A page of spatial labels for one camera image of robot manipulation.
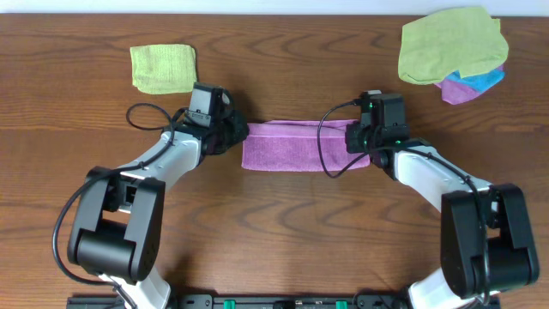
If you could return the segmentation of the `purple microfibre cloth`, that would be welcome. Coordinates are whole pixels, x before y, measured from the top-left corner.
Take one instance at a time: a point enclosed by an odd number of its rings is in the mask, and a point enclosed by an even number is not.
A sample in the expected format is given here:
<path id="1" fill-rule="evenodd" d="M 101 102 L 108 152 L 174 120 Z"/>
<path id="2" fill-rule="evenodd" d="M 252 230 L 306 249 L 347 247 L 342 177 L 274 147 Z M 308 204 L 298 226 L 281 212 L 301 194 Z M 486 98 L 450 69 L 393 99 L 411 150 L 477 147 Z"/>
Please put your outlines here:
<path id="1" fill-rule="evenodd" d="M 318 153 L 317 121 L 272 120 L 250 124 L 243 142 L 242 168 L 262 172 L 339 172 L 357 154 L 349 154 L 346 128 L 353 121 L 329 120 L 321 129 Z"/>

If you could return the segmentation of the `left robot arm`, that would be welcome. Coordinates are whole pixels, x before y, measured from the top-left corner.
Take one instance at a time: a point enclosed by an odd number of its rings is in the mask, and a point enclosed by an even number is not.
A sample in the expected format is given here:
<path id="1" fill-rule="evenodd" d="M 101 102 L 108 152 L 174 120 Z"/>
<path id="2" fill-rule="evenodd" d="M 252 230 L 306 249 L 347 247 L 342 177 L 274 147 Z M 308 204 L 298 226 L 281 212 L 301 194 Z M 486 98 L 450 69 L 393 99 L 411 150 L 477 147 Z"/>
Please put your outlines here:
<path id="1" fill-rule="evenodd" d="M 95 167 L 63 206 L 52 233 L 59 269 L 76 282 L 110 286 L 125 308 L 170 308 L 170 284 L 155 268 L 166 193 L 208 155 L 249 134 L 236 110 L 180 109 L 135 161 Z"/>

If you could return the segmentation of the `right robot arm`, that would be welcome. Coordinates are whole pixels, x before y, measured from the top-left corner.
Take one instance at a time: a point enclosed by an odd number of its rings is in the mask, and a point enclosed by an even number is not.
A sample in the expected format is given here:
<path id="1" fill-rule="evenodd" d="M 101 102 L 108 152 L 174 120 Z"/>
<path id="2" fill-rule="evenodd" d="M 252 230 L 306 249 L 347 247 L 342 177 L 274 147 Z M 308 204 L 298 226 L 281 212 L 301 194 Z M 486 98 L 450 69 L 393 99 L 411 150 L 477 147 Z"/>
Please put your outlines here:
<path id="1" fill-rule="evenodd" d="M 482 308 L 494 294 L 535 283 L 540 263 L 522 190 L 475 178 L 404 124 L 351 123 L 347 152 L 369 156 L 441 214 L 440 268 L 412 284 L 409 308 Z"/>

